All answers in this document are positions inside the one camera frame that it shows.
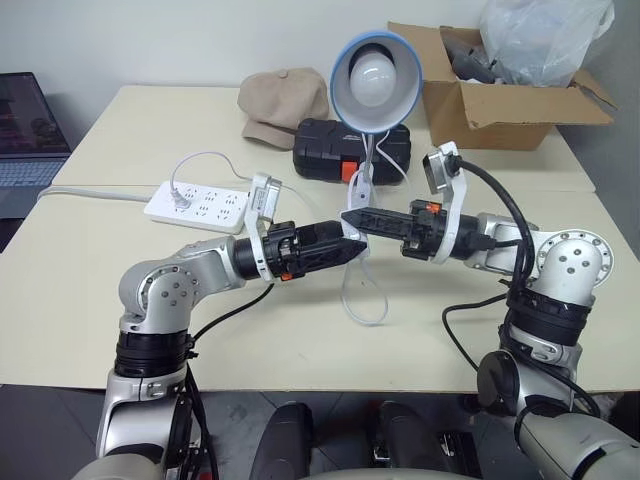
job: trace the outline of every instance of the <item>table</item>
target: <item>table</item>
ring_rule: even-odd
[[[203,150],[224,152],[245,175],[262,169],[285,183],[300,183],[291,152],[240,137],[246,115],[237,107],[237,97],[237,88],[123,87],[53,183],[159,185],[179,159]],[[411,172],[426,190],[421,160],[433,146],[422,103],[405,124],[411,130]],[[533,152],[464,150],[463,154],[509,190],[595,191],[555,129]],[[219,159],[202,157],[187,163],[179,178],[215,183],[232,176]],[[304,184],[315,188],[315,183],[319,182]]]
[[[151,131],[157,131],[164,124],[162,119],[151,112],[147,123],[153,125],[145,128],[138,125],[137,129],[130,125],[130,135],[126,129],[115,135],[112,128],[116,128],[114,125],[118,122],[113,112],[114,105],[127,111],[123,94],[129,103],[144,106],[147,92],[159,98],[157,95],[162,90],[125,88],[74,152],[55,183],[99,185],[95,188],[151,194],[154,188],[143,185],[145,182],[155,185],[166,178],[164,172],[157,172],[169,170],[175,158],[184,153],[178,152],[174,142],[181,143],[184,136],[192,135],[198,122],[185,124],[173,137],[157,137],[154,151],[158,166],[154,168],[152,162],[144,161],[147,154],[140,155],[138,151],[133,157],[127,155],[130,155],[129,146],[133,150],[147,148],[144,142],[132,138],[139,138],[140,132],[150,135]],[[182,98],[191,95],[188,90],[166,89],[165,109],[182,112]],[[196,90],[201,97],[231,97],[228,89]],[[197,110],[196,103],[192,103],[194,110]],[[220,111],[212,116],[218,118]],[[412,129],[414,148],[426,142],[415,133],[419,128],[425,129],[419,122],[419,112],[407,122]],[[279,176],[297,187],[321,216],[314,218],[291,193],[283,191],[276,220],[294,219],[302,225],[337,218],[344,206],[344,185],[300,180],[290,171],[290,163],[285,164],[285,156],[290,154],[247,142],[238,132],[233,139],[228,134],[218,134],[215,130],[212,135],[203,129],[199,133],[203,139],[189,151],[214,147],[224,150],[217,147],[222,144],[234,152],[234,163],[238,163],[242,173],[261,169]],[[104,139],[102,149],[100,138]],[[552,137],[549,141],[553,143],[557,139]],[[120,145],[121,156],[105,163],[114,142]],[[166,150],[172,149],[173,152],[165,156]],[[106,156],[100,157],[103,150]],[[260,161],[255,165],[250,163],[242,154],[245,150],[252,152],[251,158],[260,158]],[[495,156],[493,153],[483,152],[478,157],[484,155],[484,161],[507,158],[505,152]],[[529,155],[535,154],[522,153],[523,165]],[[596,290],[596,307],[581,336],[585,352],[579,380],[583,387],[593,391],[637,389],[640,379],[635,370],[640,352],[635,348],[635,338],[640,327],[635,283],[640,265],[592,193],[584,172],[579,166],[571,166],[574,160],[572,156],[559,160],[568,182],[564,185],[571,185],[573,192],[564,191],[562,182],[557,181],[563,176],[559,172],[550,174],[543,169],[536,170],[533,165],[523,167],[527,173],[522,175],[506,167],[496,167],[493,171],[504,183],[520,187],[512,188],[511,193],[531,222],[547,230],[589,229],[602,235],[613,247],[614,272]],[[212,183],[247,188],[237,180],[230,181],[226,174],[218,175],[224,168],[197,163],[194,162],[192,170],[185,169],[187,180],[204,182],[204,174],[215,173]],[[419,167],[420,162],[414,161],[410,170],[414,183],[423,178]],[[523,181],[521,177],[527,175],[539,181]],[[466,213],[506,214],[491,191],[477,182],[470,183]],[[409,199],[409,192],[403,188],[379,190],[379,200],[385,208],[405,211]],[[104,388],[106,373],[115,358],[118,318],[122,314],[117,296],[122,273],[139,261],[163,258],[186,243],[217,235],[151,222],[143,215],[142,208],[139,203],[69,196],[49,196],[38,203],[5,253],[0,255],[0,302],[4,308],[0,383]],[[473,391],[475,374],[449,341],[440,323],[440,313],[450,304],[480,300],[503,291],[504,287],[497,284],[499,277],[467,269],[456,261],[436,266],[403,258],[398,242],[388,239],[372,238],[371,251],[372,271],[390,301],[385,325],[362,327],[344,313],[339,297],[344,267],[279,284],[260,308],[230,319],[200,340],[200,357],[193,362],[193,367],[201,387],[207,390]],[[352,280],[350,291],[356,297],[356,308],[379,308],[379,295],[370,288],[362,288],[357,273]],[[254,280],[244,289],[208,297],[193,312],[193,329],[257,296],[263,288],[260,280]],[[454,317],[453,329],[472,357],[480,359],[495,349],[496,328],[504,313],[504,306],[494,305]],[[610,368],[614,361],[615,368]]]

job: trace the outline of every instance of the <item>power strip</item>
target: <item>power strip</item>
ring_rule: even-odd
[[[223,233],[240,233],[247,192],[174,182],[178,191],[191,202],[189,208],[176,208],[169,182],[164,182],[144,208],[152,220]]]

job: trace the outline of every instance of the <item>laptop keyboard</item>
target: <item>laptop keyboard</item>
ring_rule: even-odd
[[[47,187],[64,162],[0,161],[0,187]]]

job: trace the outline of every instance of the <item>white wall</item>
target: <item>white wall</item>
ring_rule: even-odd
[[[71,143],[128,83],[238,85],[263,70],[327,76],[387,20],[477,25],[485,0],[0,0],[0,71],[33,71]]]

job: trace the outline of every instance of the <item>floor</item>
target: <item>floor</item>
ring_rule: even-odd
[[[70,479],[95,458],[102,399],[102,391],[0,387],[0,478]],[[248,478],[269,417],[277,406],[290,401],[305,402],[313,411],[318,446],[312,455],[312,473],[362,466],[368,455],[362,425],[370,409],[383,400],[413,407],[434,431],[471,431],[485,479],[539,478],[516,449],[513,433],[485,414],[469,415],[456,395],[334,392],[205,394],[220,476],[222,480]]]

